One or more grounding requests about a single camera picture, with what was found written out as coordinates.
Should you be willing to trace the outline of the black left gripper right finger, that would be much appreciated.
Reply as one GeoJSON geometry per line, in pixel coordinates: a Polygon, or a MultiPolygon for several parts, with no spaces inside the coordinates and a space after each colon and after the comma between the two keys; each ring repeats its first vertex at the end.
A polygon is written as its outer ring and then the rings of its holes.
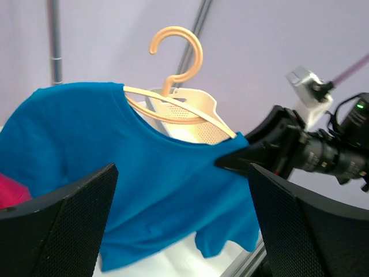
{"type": "Polygon", "coordinates": [[[368,210],[256,164],[248,183],[273,276],[368,276],[368,210]]]}

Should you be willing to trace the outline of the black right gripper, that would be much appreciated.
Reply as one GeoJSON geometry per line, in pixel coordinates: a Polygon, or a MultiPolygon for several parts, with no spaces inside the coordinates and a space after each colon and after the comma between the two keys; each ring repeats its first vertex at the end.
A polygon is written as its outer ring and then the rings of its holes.
{"type": "Polygon", "coordinates": [[[295,110],[273,106],[266,118],[244,136],[249,146],[218,158],[214,165],[244,177],[248,177],[250,164],[255,163],[281,178],[288,178],[292,168],[334,176],[341,185],[354,179],[364,179],[368,183],[368,151],[331,136],[323,129],[301,132],[292,156],[281,145],[262,143],[282,132],[287,125],[302,128],[302,118],[295,110]]]}

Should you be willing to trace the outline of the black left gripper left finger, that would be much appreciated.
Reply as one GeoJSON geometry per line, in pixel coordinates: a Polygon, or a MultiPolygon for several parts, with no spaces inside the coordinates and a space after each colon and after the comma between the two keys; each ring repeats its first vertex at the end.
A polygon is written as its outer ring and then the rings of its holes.
{"type": "Polygon", "coordinates": [[[112,163],[1,210],[1,276],[92,276],[114,197],[112,163]]]}

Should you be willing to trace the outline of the blue t shirt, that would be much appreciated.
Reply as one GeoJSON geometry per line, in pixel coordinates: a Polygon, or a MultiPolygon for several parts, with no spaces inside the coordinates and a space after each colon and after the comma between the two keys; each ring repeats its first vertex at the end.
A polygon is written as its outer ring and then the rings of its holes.
{"type": "Polygon", "coordinates": [[[163,135],[128,104],[123,84],[71,83],[35,91],[1,131],[1,173],[49,193],[114,163],[119,176],[101,246],[103,270],[152,255],[189,234],[206,258],[227,241],[253,251],[259,225],[245,177],[214,165],[248,145],[163,135]]]}

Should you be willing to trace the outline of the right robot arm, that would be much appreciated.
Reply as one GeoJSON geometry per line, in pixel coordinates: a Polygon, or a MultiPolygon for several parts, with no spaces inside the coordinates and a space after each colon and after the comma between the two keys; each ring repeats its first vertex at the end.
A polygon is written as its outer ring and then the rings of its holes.
{"type": "Polygon", "coordinates": [[[309,132],[297,111],[274,106],[265,120],[245,138],[249,146],[218,158],[215,165],[241,176],[255,163],[283,179],[294,169],[332,175],[340,185],[368,180],[368,94],[357,102],[342,123],[331,113],[327,129],[309,132]]]}

